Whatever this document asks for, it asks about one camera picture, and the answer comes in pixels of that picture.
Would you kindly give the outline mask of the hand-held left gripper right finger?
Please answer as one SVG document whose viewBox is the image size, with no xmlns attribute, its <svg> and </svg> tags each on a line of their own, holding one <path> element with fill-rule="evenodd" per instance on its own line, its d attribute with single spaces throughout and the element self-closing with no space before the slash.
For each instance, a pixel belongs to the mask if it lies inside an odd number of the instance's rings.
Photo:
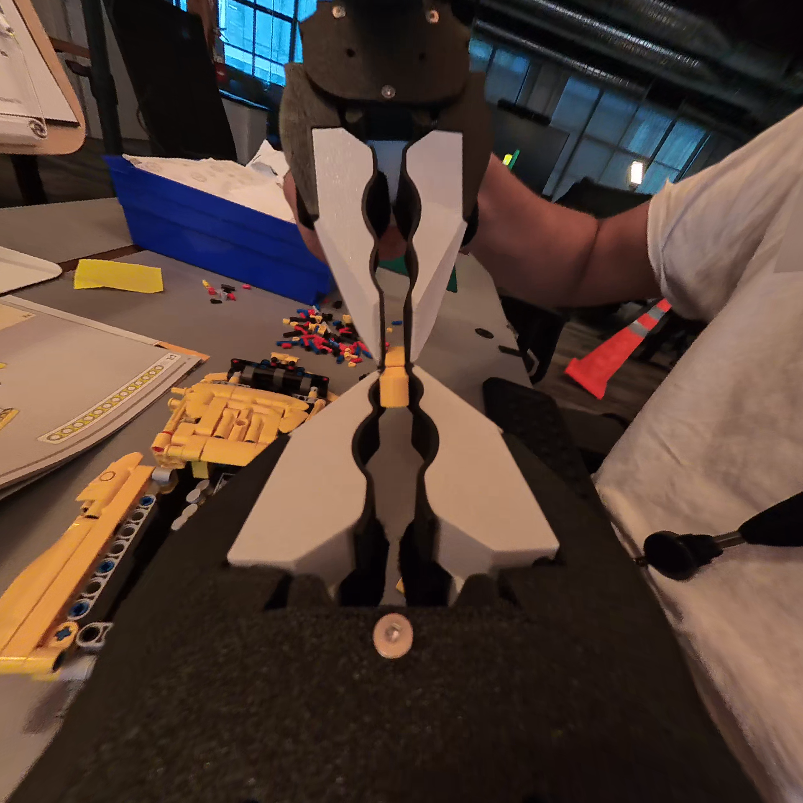
<svg viewBox="0 0 803 803">
<path fill-rule="evenodd" d="M 471 576 L 551 561 L 559 542 L 515 437 L 421 368 L 410 372 L 422 458 L 408 527 L 408 595 L 457 595 Z"/>
</svg>

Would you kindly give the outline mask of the person's right hand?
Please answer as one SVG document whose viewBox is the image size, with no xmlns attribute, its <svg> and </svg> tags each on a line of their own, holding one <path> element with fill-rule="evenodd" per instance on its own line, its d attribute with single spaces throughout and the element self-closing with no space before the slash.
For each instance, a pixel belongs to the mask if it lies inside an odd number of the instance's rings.
<svg viewBox="0 0 803 803">
<path fill-rule="evenodd" d="M 307 249 L 319 260 L 325 261 L 325 254 L 314 229 L 314 221 L 307 210 L 304 199 L 296 188 L 296 183 L 290 170 L 284 176 L 283 191 Z"/>
</svg>

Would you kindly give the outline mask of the grey desk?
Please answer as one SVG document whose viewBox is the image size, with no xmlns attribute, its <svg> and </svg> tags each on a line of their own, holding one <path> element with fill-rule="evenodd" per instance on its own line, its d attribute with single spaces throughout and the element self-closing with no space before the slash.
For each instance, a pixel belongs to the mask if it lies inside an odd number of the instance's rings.
<svg viewBox="0 0 803 803">
<path fill-rule="evenodd" d="M 20 298 L 59 309 L 101 324 L 135 332 L 171 345 L 205 353 L 209 360 L 192 379 L 223 370 L 232 357 L 267 356 L 283 332 L 283 317 L 302 304 L 252 289 L 234 303 L 212 305 L 202 279 L 219 277 L 174 259 L 126 249 L 100 253 L 123 262 L 158 266 L 164 292 L 144 295 L 112 289 L 75 290 L 64 273 L 45 284 L 16 293 Z M 514 336 L 499 302 L 494 282 L 471 257 L 457 262 L 458 292 L 443 300 L 421 365 L 474 407 L 483 407 L 482 382 L 498 376 L 523 386 L 530 381 L 523 361 L 507 356 L 499 346 L 514 348 Z M 476 334 L 483 327 L 495 335 Z M 78 492 L 115 458 L 140 451 L 145 454 L 166 420 L 163 398 L 148 407 L 124 429 L 97 447 L 2 500 L 2 591 L 35 557 L 64 533 L 75 518 Z M 2 801 L 15 790 L 60 725 L 71 699 L 65 683 L 2 678 Z"/>
</svg>

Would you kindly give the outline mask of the yellow paper sheet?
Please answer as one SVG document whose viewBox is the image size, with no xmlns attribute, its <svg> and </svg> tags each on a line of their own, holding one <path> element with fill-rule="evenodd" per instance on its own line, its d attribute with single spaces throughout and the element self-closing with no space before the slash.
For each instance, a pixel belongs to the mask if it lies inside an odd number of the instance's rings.
<svg viewBox="0 0 803 803">
<path fill-rule="evenodd" d="M 83 258 L 78 262 L 73 287 L 75 290 L 109 288 L 141 294 L 164 291 L 160 268 L 98 258 Z"/>
</svg>

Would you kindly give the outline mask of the black panel lit display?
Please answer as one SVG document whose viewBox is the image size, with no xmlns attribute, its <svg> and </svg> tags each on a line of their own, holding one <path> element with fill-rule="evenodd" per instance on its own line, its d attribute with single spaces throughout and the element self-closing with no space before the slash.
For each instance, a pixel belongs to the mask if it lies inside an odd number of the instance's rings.
<svg viewBox="0 0 803 803">
<path fill-rule="evenodd" d="M 507 101 L 489 105 L 492 152 L 531 191 L 542 194 L 567 141 L 549 119 Z"/>
</svg>

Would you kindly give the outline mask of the open instruction booklet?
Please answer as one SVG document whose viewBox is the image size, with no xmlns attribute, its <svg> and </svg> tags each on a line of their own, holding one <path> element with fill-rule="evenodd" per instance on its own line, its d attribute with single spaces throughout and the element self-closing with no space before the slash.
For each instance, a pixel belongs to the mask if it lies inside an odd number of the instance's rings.
<svg viewBox="0 0 803 803">
<path fill-rule="evenodd" d="M 2 497 L 125 427 L 208 356 L 18 296 L 1 303 Z"/>
</svg>

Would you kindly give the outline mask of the large paned window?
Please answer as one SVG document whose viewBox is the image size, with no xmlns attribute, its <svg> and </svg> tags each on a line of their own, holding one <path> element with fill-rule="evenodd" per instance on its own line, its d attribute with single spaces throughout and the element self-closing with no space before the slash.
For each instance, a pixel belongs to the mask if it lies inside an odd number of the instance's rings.
<svg viewBox="0 0 803 803">
<path fill-rule="evenodd" d="M 300 24 L 316 1 L 221 1 L 218 23 L 228 66 L 284 87 L 285 65 L 303 61 Z"/>
</svg>

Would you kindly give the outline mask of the yellow black brick car model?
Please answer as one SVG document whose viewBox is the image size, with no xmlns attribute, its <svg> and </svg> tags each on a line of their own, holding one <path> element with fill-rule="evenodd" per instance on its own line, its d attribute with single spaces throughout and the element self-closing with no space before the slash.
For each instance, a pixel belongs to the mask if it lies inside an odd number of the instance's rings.
<svg viewBox="0 0 803 803">
<path fill-rule="evenodd" d="M 171 394 L 170 417 L 150 447 L 155 464 L 137 452 L 109 464 L 78 494 L 64 534 L 3 593 L 2 675 L 54 678 L 75 652 L 99 650 L 164 533 L 337 398 L 327 376 L 289 353 L 234 359 L 227 373 Z"/>
</svg>

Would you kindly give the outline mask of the blue storage bin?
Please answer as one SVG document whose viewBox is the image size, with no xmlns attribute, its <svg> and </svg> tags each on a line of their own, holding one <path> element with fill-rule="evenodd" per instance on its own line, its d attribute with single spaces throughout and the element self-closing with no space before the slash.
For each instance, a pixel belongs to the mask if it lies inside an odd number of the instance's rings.
<svg viewBox="0 0 803 803">
<path fill-rule="evenodd" d="M 334 292 L 328 266 L 286 222 L 104 156 L 133 243 L 306 304 Z"/>
</svg>

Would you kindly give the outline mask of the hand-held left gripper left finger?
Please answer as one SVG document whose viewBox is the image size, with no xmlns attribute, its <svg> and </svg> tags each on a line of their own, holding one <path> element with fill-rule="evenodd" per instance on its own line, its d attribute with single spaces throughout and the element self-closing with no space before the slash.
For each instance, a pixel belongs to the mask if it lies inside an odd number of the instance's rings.
<svg viewBox="0 0 803 803">
<path fill-rule="evenodd" d="M 230 565 L 312 575 L 341 604 L 382 598 L 382 526 L 368 462 L 380 446 L 378 375 L 294 430 L 227 553 Z"/>
</svg>

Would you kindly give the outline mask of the pile of small brick pins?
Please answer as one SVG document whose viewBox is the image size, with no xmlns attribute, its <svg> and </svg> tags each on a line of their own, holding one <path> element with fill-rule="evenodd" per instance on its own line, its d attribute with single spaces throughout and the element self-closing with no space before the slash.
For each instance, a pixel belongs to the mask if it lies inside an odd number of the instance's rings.
<svg viewBox="0 0 803 803">
<path fill-rule="evenodd" d="M 389 339 L 402 332 L 403 322 L 390 321 L 385 312 L 380 312 L 382 347 L 369 347 L 356 318 L 340 300 L 298 308 L 294 315 L 283 318 L 282 325 L 285 331 L 276 340 L 275 351 L 271 354 L 276 361 L 289 362 L 298 352 L 330 356 L 339 366 L 357 367 L 368 363 L 379 366 L 387 347 L 403 345 Z"/>
</svg>

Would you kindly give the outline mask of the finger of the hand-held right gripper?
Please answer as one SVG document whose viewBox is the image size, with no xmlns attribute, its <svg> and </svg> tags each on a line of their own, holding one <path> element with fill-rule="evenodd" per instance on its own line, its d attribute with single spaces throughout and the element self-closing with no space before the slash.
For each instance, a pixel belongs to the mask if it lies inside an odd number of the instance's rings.
<svg viewBox="0 0 803 803">
<path fill-rule="evenodd" d="M 409 358 L 423 350 L 467 229 L 463 217 L 463 135 L 433 131 L 407 149 L 407 177 L 420 211 L 410 244 L 416 277 L 410 290 Z"/>
<path fill-rule="evenodd" d="M 314 128 L 312 152 L 319 211 L 316 235 L 356 329 L 379 362 L 382 302 L 374 278 L 376 236 L 365 203 L 376 177 L 375 156 L 344 128 Z"/>
</svg>

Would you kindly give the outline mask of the person's right forearm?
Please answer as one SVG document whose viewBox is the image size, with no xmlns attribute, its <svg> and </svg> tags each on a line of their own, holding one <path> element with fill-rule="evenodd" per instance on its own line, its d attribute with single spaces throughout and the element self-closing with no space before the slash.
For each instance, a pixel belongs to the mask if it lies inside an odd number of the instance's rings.
<svg viewBox="0 0 803 803">
<path fill-rule="evenodd" d="M 551 308 L 661 296 L 648 255 L 648 202 L 600 220 L 534 194 L 494 154 L 477 200 L 465 251 L 513 296 Z"/>
</svg>

